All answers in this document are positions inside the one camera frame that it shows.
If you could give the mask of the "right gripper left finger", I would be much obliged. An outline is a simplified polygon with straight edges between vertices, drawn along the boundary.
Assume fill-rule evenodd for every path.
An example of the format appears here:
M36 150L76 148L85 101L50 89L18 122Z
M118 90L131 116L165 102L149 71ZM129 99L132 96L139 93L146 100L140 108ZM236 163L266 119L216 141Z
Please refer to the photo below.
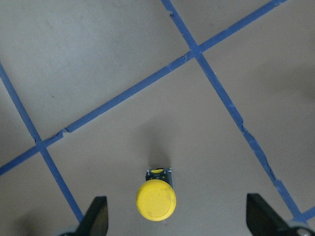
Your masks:
M106 196L95 197L83 220L75 231L76 236L106 236L109 215Z

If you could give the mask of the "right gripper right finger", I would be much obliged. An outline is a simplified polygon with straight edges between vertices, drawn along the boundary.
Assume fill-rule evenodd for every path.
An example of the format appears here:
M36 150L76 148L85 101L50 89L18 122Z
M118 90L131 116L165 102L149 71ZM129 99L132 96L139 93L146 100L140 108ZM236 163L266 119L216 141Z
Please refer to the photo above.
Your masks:
M291 228L257 193L248 193L246 224L252 236L294 236Z

